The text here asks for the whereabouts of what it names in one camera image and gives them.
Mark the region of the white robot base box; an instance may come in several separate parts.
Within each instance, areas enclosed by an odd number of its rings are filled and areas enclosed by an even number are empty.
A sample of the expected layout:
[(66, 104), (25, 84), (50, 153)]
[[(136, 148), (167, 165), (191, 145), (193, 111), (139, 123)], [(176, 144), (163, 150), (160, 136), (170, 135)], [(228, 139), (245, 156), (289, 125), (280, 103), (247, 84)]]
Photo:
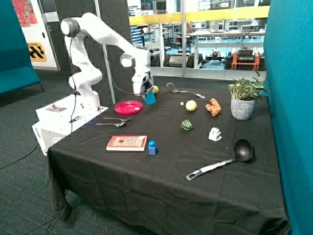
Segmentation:
[[(107, 110), (108, 107), (90, 106), (81, 95), (71, 94), (36, 110), (39, 121), (32, 126), (39, 146), (46, 156), (48, 149)], [(72, 118), (81, 119), (69, 123)]]

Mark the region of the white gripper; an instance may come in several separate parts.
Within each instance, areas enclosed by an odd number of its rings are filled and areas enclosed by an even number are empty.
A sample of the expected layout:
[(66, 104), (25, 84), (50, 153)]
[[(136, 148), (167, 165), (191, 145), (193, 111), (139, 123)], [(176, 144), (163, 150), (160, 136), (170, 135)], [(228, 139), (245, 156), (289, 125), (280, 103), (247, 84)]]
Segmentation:
[(132, 77), (133, 91), (135, 95), (148, 98), (153, 90), (154, 80), (150, 72), (135, 72)]

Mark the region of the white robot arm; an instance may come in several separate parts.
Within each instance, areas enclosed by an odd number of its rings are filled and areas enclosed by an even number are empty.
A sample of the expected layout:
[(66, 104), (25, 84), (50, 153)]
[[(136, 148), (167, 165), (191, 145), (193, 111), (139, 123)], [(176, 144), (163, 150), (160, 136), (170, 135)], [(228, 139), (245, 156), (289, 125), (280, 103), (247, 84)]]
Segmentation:
[(150, 52), (147, 49), (134, 47), (92, 13), (62, 20), (61, 30), (65, 36), (71, 63), (80, 69), (80, 72), (70, 77), (69, 83), (82, 96), (84, 108), (90, 110), (100, 108), (98, 93), (91, 87), (102, 80), (102, 72), (89, 60), (84, 45), (86, 36), (90, 36), (101, 45), (122, 49), (124, 53), (120, 57), (121, 65), (135, 69), (132, 77), (134, 94), (142, 96), (148, 105), (156, 102), (153, 94), (154, 81), (150, 68)]

